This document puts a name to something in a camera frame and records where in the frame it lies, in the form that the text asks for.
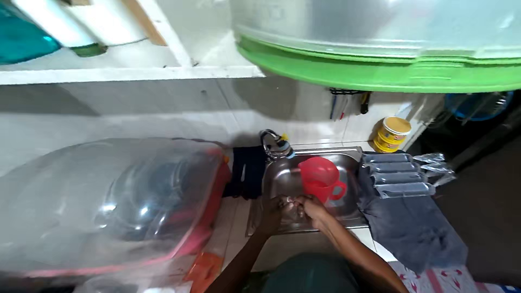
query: red plastic pitcher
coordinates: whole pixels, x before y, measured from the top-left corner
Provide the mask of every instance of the red plastic pitcher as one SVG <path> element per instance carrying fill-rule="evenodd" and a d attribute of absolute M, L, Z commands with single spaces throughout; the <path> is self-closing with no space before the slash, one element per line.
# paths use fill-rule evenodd
<path fill-rule="evenodd" d="M 312 157 L 300 163 L 299 168 L 305 193 L 313 194 L 322 203 L 344 196 L 348 187 L 340 181 L 340 173 L 332 161 L 323 157 Z M 336 186 L 342 190 L 333 194 Z"/>

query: pitcher handle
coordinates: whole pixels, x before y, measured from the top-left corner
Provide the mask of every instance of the pitcher handle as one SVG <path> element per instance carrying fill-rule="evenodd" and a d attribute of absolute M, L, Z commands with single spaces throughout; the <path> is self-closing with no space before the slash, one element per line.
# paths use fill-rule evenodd
<path fill-rule="evenodd" d="M 337 181 L 337 183 L 335 183 L 334 186 L 335 187 L 338 186 L 342 190 L 340 190 L 340 192 L 338 194 L 335 194 L 335 195 L 332 194 L 329 198 L 332 200 L 339 200 L 344 196 L 345 191 L 348 189 L 348 186 L 342 181 Z"/>

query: hand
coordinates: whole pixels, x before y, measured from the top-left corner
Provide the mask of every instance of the hand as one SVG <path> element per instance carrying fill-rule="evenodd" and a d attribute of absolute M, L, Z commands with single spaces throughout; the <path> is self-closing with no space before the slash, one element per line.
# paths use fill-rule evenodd
<path fill-rule="evenodd" d="M 282 206 L 283 203 L 279 197 L 270 199 L 264 208 L 262 220 L 255 232 L 267 237 L 275 234 L 280 227 Z"/>
<path fill-rule="evenodd" d="M 311 224 L 315 229 L 324 231 L 326 220 L 332 216 L 318 198 L 312 195 L 299 196 L 295 199 L 295 204 L 304 207 L 304 212 L 311 218 Z"/>

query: gray towel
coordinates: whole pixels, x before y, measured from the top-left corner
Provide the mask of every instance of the gray towel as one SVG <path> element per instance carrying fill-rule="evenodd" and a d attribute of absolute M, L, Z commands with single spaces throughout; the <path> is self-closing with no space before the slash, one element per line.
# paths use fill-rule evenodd
<path fill-rule="evenodd" d="M 465 265 L 468 248 L 431 197 L 381 199 L 369 168 L 360 167 L 358 181 L 358 207 L 374 240 L 406 268 L 419 274 L 433 267 Z"/>

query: yellow container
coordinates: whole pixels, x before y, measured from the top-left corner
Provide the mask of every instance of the yellow container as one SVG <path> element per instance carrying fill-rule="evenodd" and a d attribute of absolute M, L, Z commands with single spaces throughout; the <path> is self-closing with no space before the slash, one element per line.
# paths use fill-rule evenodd
<path fill-rule="evenodd" d="M 407 120 L 387 117 L 373 140 L 375 150 L 380 153 L 394 153 L 409 133 L 411 133 L 411 124 Z"/>
<path fill-rule="evenodd" d="M 382 154 L 394 153 L 395 151 L 398 150 L 398 148 L 396 148 L 396 149 L 384 148 L 383 146 L 381 146 L 378 143 L 376 138 L 373 140 L 373 144 L 375 145 L 375 147 L 374 147 L 375 151 L 382 153 Z"/>
<path fill-rule="evenodd" d="M 375 146 L 378 149 L 377 151 L 382 151 L 385 153 L 394 153 L 400 147 L 400 143 L 402 143 L 404 140 L 405 138 L 402 140 L 391 141 L 385 138 L 379 131 L 373 142 L 375 143 Z"/>
<path fill-rule="evenodd" d="M 403 142 L 405 137 L 411 133 L 411 124 L 402 118 L 387 117 L 383 120 L 383 126 L 378 132 L 389 141 Z"/>

